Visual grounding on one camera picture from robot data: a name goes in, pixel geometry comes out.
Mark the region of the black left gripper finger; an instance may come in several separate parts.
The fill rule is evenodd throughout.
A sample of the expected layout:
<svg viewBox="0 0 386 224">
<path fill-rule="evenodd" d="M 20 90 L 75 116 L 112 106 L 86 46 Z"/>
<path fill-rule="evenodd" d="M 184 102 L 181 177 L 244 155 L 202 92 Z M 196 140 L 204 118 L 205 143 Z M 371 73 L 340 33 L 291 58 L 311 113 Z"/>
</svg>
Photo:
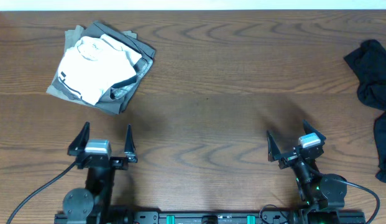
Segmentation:
<svg viewBox="0 0 386 224">
<path fill-rule="evenodd" d="M 78 154 L 82 153 L 85 150 L 85 147 L 89 141 L 89 138 L 90 138 L 90 123 L 86 122 L 83 128 L 81 129 L 81 131 L 79 132 L 79 134 L 69 145 L 67 154 L 69 156 L 77 156 Z"/>
<path fill-rule="evenodd" d="M 134 141 L 133 141 L 133 137 L 132 137 L 132 127 L 130 124 L 128 124 L 128 126 L 127 126 L 124 153 L 126 155 L 126 159 L 128 162 L 131 162 L 131 163 L 137 163 L 138 162 L 138 158 L 137 158 L 137 154 L 136 154 L 136 147 L 134 145 Z"/>
</svg>

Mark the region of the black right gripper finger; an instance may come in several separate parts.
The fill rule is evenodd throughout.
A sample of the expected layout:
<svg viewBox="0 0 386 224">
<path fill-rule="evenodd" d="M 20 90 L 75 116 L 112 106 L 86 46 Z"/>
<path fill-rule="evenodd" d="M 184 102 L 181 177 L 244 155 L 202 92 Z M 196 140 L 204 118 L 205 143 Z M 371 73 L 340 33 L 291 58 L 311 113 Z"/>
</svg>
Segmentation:
<svg viewBox="0 0 386 224">
<path fill-rule="evenodd" d="M 280 159 L 280 150 L 269 131 L 267 131 L 267 143 L 268 143 L 268 161 L 274 162 Z"/>
<path fill-rule="evenodd" d="M 305 119 L 303 120 L 303 129 L 306 134 L 315 133 L 321 141 L 326 140 L 326 137 L 323 134 L 321 134 L 319 131 L 317 131 L 314 127 L 312 127 L 312 125 L 309 122 L 307 122 L 307 120 Z"/>
</svg>

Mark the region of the white t-shirt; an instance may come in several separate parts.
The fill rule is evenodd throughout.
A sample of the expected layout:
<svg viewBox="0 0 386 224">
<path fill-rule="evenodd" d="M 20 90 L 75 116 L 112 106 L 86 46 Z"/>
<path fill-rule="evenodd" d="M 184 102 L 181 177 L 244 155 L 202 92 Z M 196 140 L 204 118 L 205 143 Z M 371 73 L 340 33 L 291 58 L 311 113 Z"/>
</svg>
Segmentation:
<svg viewBox="0 0 386 224">
<path fill-rule="evenodd" d="M 142 54 L 107 34 L 84 36 L 66 50 L 58 81 L 82 101 L 95 105 L 113 85 L 137 77 Z"/>
</svg>

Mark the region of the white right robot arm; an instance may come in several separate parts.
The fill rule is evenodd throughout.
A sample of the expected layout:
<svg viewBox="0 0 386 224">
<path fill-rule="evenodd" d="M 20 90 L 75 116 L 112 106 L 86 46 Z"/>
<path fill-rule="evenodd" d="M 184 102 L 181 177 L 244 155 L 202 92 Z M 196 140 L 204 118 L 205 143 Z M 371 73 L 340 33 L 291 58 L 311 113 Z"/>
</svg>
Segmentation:
<svg viewBox="0 0 386 224">
<path fill-rule="evenodd" d="M 288 215 L 280 212 L 287 223 L 336 223 L 338 210 L 345 206 L 345 178 L 337 174 L 322 174 L 316 159 L 324 153 L 326 137 L 303 122 L 304 136 L 291 151 L 280 152 L 275 139 L 267 132 L 268 161 L 278 162 L 280 169 L 290 168 L 295 174 L 299 196 L 304 203 Z"/>
</svg>

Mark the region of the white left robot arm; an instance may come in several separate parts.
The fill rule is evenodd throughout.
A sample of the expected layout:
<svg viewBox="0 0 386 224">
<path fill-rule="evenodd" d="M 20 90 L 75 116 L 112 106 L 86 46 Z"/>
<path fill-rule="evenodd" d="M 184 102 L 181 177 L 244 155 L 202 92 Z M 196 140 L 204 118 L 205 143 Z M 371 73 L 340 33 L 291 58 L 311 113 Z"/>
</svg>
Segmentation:
<svg viewBox="0 0 386 224">
<path fill-rule="evenodd" d="M 134 216 L 126 207 L 111 205 L 114 177 L 117 170 L 128 170 L 138 161 L 127 126 L 125 156 L 111 155 L 108 140 L 90 139 L 90 124 L 86 122 L 68 147 L 67 154 L 75 157 L 78 169 L 87 169 L 85 187 L 69 191 L 63 199 L 63 213 L 55 216 L 55 223 L 133 223 Z"/>
</svg>

